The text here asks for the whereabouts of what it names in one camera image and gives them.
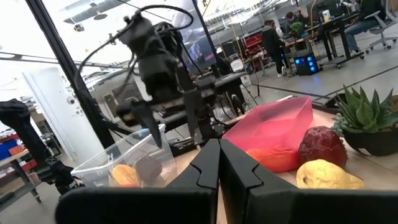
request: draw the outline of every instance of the green succulent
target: green succulent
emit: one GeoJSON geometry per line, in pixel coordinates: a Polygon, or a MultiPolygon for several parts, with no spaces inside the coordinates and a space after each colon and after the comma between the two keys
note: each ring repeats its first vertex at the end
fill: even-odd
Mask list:
{"type": "Polygon", "coordinates": [[[344,86],[346,101],[337,95],[337,106],[342,112],[334,118],[332,130],[337,134],[341,136],[343,130],[351,133],[377,133],[388,131],[398,123],[398,111],[389,110],[393,90],[381,103],[376,90],[371,101],[362,87],[359,92],[354,88],[351,90],[352,92],[344,86]]]}

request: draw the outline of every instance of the yellow object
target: yellow object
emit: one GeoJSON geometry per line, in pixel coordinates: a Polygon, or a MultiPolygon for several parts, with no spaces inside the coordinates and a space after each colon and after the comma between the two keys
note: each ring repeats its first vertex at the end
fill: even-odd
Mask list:
{"type": "Polygon", "coordinates": [[[342,168],[318,159],[298,168],[297,187],[300,189],[364,189],[364,182],[342,168]]]}
{"type": "Polygon", "coordinates": [[[136,171],[130,166],[124,164],[116,165],[113,167],[112,176],[119,185],[133,185],[136,187],[140,186],[136,171]]]}

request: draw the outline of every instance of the wooden table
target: wooden table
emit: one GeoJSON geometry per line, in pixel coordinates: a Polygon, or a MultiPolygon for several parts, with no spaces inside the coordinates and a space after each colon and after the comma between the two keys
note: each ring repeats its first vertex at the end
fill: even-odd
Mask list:
{"type": "MultiPolygon", "coordinates": [[[[313,111],[312,126],[333,126],[332,114],[313,111]]],[[[384,157],[365,156],[350,148],[345,142],[348,151],[346,171],[364,180],[367,189],[398,190],[398,154],[384,157]]],[[[199,150],[191,151],[176,158],[178,173],[181,173],[198,154],[199,150]]],[[[278,176],[291,184],[296,185],[296,171],[284,172],[278,176]]],[[[219,190],[217,224],[227,223],[224,203],[219,190]]]]}
{"type": "Polygon", "coordinates": [[[29,151],[26,149],[23,152],[20,152],[14,156],[8,157],[0,161],[0,167],[10,164],[11,167],[15,170],[15,174],[13,175],[17,175],[25,183],[24,186],[14,191],[14,195],[10,199],[6,200],[3,204],[0,205],[0,212],[29,192],[33,195],[36,201],[38,201],[39,203],[42,202],[39,194],[36,191],[36,186],[30,181],[29,177],[26,175],[25,171],[22,169],[22,167],[19,165],[19,162],[17,161],[22,156],[26,156],[28,153],[29,151]]]}

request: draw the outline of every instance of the red fruit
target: red fruit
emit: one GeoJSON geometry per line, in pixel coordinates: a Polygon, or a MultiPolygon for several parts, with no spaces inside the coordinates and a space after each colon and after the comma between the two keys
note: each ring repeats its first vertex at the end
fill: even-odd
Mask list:
{"type": "Polygon", "coordinates": [[[272,172],[287,172],[301,165],[299,150],[289,146],[250,149],[246,153],[272,172]]]}
{"type": "Polygon", "coordinates": [[[324,159],[344,168],[347,163],[347,152],[335,132],[325,126],[307,130],[299,147],[301,163],[324,159]]]}

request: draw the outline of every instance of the white door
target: white door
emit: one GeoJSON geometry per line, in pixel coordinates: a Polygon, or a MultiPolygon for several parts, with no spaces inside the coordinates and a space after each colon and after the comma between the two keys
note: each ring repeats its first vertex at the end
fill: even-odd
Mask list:
{"type": "Polygon", "coordinates": [[[23,75],[45,119],[71,159],[81,164],[104,151],[58,67],[24,72],[23,75]]]}

